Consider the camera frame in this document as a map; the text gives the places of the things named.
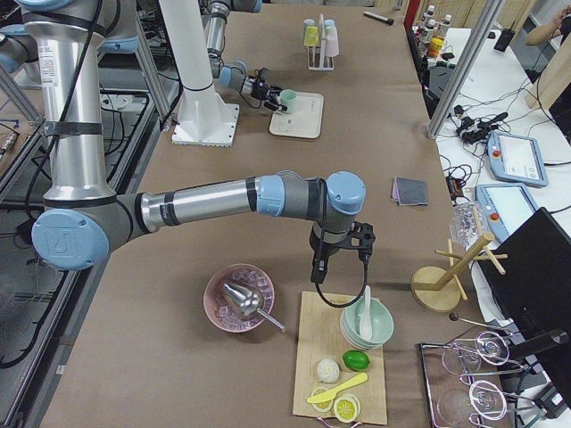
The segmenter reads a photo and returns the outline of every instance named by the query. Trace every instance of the green cup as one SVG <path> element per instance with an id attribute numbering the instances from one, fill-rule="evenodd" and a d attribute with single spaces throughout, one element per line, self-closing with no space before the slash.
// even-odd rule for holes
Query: green cup
<path id="1" fill-rule="evenodd" d="M 279 93 L 279 103 L 286 107 L 285 114 L 292 114 L 295 111 L 295 101 L 297 100 L 297 93 L 291 89 L 284 89 Z"/>

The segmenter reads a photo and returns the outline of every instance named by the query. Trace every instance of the knife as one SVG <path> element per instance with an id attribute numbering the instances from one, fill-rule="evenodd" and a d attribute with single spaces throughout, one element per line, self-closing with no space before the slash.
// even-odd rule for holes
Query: knife
<path id="1" fill-rule="evenodd" d="M 368 380 L 368 375 L 366 373 L 356 374 L 348 381 L 338 384 L 336 387 L 330 389 L 329 391 L 321 392 L 318 395 L 313 395 L 309 397 L 307 399 L 307 402 L 310 404 L 325 403 L 326 401 L 334 399 L 338 392 L 346 390 L 353 386 L 357 386 L 361 383 L 366 382 L 367 380 Z"/>

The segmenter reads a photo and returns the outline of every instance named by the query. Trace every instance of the metal scoop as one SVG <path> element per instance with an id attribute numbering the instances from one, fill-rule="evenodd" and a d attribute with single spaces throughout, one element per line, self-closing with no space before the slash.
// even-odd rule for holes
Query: metal scoop
<path id="1" fill-rule="evenodd" d="M 260 314 L 279 328 L 282 333 L 285 331 L 285 325 L 262 309 L 264 306 L 264 296 L 261 295 L 259 290 L 250 285 L 225 280 L 222 283 L 222 297 L 239 317 L 249 319 Z"/>

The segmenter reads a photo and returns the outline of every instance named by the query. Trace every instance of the white spoon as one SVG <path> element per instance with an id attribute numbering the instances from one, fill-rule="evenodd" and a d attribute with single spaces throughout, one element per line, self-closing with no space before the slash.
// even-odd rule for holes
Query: white spoon
<path id="1" fill-rule="evenodd" d="M 371 325 L 371 287 L 365 285 L 365 309 L 363 310 L 363 316 L 359 323 L 359 335 L 366 341 L 370 341 L 373 338 L 373 327 Z"/>

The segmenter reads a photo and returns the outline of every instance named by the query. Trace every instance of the white desk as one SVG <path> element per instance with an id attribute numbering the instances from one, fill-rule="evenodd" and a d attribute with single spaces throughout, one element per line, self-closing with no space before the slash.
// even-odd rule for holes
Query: white desk
<path id="1" fill-rule="evenodd" d="M 470 29 L 450 29 L 446 39 L 446 52 L 452 51 L 457 61 L 462 49 L 468 41 Z M 531 83 L 517 61 L 516 56 L 510 48 L 505 53 L 495 51 L 493 46 L 496 39 L 488 39 L 484 43 L 482 51 L 478 55 L 468 78 L 462 87 L 460 96 L 455 104 L 471 106 L 479 102 L 490 102 L 497 100 L 502 95 L 518 90 L 520 87 L 531 89 Z M 509 116 L 506 122 L 509 123 L 510 130 L 514 135 L 532 136 L 539 142 L 543 161 L 546 163 L 559 163 L 571 161 L 571 148 L 559 128 L 552 122 L 547 121 L 535 126 L 539 122 L 544 122 L 547 117 L 541 110 L 531 111 L 524 100 L 525 91 L 518 95 L 511 95 L 495 103 L 488 105 L 478 105 L 470 107 L 468 116 L 472 119 L 483 116 L 495 116 L 503 111 L 507 111 Z M 446 156 L 451 161 L 452 166 L 459 164 L 470 165 L 475 172 L 479 168 L 479 159 L 462 149 L 462 142 L 455 136 L 456 126 L 447 120 L 444 123 L 440 135 L 436 139 L 438 150 L 442 156 Z M 470 151 L 475 150 L 475 146 L 465 146 Z M 485 151 L 485 144 L 479 144 L 476 153 Z M 442 159 L 443 168 L 448 168 L 448 161 Z M 568 184 L 568 177 L 571 174 L 571 165 L 547 168 L 549 185 L 544 188 L 530 187 L 530 193 L 540 206 L 547 210 L 557 210 L 571 204 L 571 186 Z M 500 183 L 495 180 L 486 160 L 480 174 L 474 174 L 467 183 L 465 191 L 471 190 L 475 185 Z M 475 199 L 473 192 L 467 193 L 471 199 Z M 568 234 L 571 235 L 571 209 L 554 215 Z M 480 308 L 487 321 L 491 319 L 502 319 L 500 311 L 493 302 L 490 288 L 485 281 L 482 271 L 476 265 L 472 269 L 472 278 L 478 293 Z M 525 395 L 533 396 L 537 390 L 530 389 Z M 524 419 L 528 422 L 533 416 L 522 412 Z M 571 426 L 571 411 L 555 420 L 541 420 L 537 427 L 568 427 Z"/>

